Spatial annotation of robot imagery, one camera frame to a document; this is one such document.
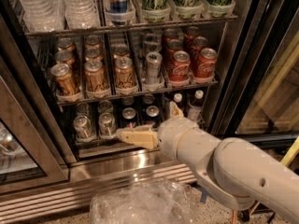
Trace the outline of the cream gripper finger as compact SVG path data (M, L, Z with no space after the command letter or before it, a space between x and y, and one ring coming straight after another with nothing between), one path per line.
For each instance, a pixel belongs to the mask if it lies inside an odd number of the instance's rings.
M169 118L183 118L183 112L182 110L178 107L178 105L171 101L169 103Z
M118 129L116 135L122 142L137 147L155 149L158 146L157 133L149 125Z

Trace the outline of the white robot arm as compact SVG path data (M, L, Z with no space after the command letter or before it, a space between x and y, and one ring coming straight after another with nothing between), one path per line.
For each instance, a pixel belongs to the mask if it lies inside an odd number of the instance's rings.
M244 139L220 140L185 117L167 119L156 131L149 125L118 129L117 136L186 164L199 185L230 209L243 211L258 201L299 224L299 176Z

